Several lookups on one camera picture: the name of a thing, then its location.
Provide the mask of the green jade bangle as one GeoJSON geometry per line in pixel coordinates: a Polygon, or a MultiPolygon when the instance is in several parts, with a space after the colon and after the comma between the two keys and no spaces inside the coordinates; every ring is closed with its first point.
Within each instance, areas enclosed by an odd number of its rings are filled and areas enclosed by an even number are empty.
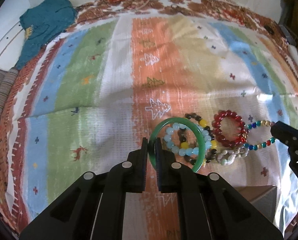
{"type": "Polygon", "coordinates": [[[148,142],[148,155],[150,163],[152,164],[152,167],[157,170],[157,161],[156,161],[156,153],[155,153],[155,144],[156,139],[158,137],[159,132],[168,124],[173,123],[179,123],[187,126],[195,135],[197,142],[198,142],[198,158],[196,160],[195,165],[193,165],[192,170],[193,172],[198,172],[199,169],[202,167],[204,158],[205,158],[205,140],[202,132],[199,130],[199,128],[192,122],[190,122],[186,118],[179,118],[179,117],[173,117],[163,120],[162,122],[158,123],[157,126],[153,129],[152,134],[149,138],[148,142]]]}

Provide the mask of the silver pink metal tin box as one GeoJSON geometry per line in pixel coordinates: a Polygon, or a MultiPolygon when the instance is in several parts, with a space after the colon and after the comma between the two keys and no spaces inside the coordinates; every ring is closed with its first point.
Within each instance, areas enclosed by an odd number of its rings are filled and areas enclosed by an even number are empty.
{"type": "Polygon", "coordinates": [[[274,223],[278,188],[275,185],[235,187],[248,202],[274,223]]]}

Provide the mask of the colourful striped mat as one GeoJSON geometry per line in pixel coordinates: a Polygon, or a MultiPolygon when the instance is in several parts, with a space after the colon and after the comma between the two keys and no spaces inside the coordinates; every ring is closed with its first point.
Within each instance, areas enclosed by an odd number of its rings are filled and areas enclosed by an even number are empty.
{"type": "Polygon", "coordinates": [[[85,171],[103,173],[158,123],[195,113],[221,125],[298,127],[298,73],[258,20],[117,14],[74,26],[20,70],[0,122],[0,217],[20,233],[85,171]]]}

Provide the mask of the teal garment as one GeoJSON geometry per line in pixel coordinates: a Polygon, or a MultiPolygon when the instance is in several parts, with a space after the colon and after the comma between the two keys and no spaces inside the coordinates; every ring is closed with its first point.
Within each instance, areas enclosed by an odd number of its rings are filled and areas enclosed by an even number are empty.
{"type": "Polygon", "coordinates": [[[44,45],[71,26],[76,17],[77,11],[69,0],[44,0],[28,9],[19,18],[25,41],[15,68],[21,70],[44,45]]]}

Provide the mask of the floral brown bedsheet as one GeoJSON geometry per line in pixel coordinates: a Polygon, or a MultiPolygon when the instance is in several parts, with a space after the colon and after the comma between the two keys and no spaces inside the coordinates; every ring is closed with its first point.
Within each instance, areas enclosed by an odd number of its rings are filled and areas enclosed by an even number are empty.
{"type": "MultiPolygon", "coordinates": [[[[288,42],[273,20],[260,16],[228,0],[96,0],[74,8],[77,11],[75,22],[52,41],[60,35],[68,33],[78,24],[104,20],[117,14],[139,15],[155,10],[167,15],[169,10],[173,10],[177,14],[196,13],[199,17],[214,17],[216,20],[234,22],[241,27],[251,24],[252,20],[258,20],[259,26],[266,29],[269,35],[279,35],[283,38],[288,50],[288,42]]],[[[5,59],[10,59],[12,54],[19,54],[22,51],[25,31],[20,25],[19,18],[13,29],[20,41],[15,46],[8,46],[1,52],[5,59]]],[[[39,53],[52,41],[44,45],[39,53]]],[[[7,66],[0,64],[0,69],[9,71],[11,68],[15,68],[16,63],[17,60],[10,60],[7,66]]],[[[182,118],[184,117],[193,122],[197,115],[195,113],[186,113],[182,116],[182,118]]],[[[275,121],[239,124],[240,132],[237,137],[232,141],[227,141],[221,125],[225,118],[233,121],[238,120],[236,114],[224,111],[215,115],[211,126],[198,126],[199,128],[216,131],[215,136],[210,133],[204,134],[207,147],[206,156],[198,172],[201,174],[217,172],[234,187],[277,186],[277,202],[273,224],[281,232],[284,232],[298,213],[298,180],[289,167],[286,146],[275,141],[270,134],[270,126],[275,121]]],[[[0,221],[13,237],[20,235],[20,233],[12,231],[1,217],[0,221]]]]}

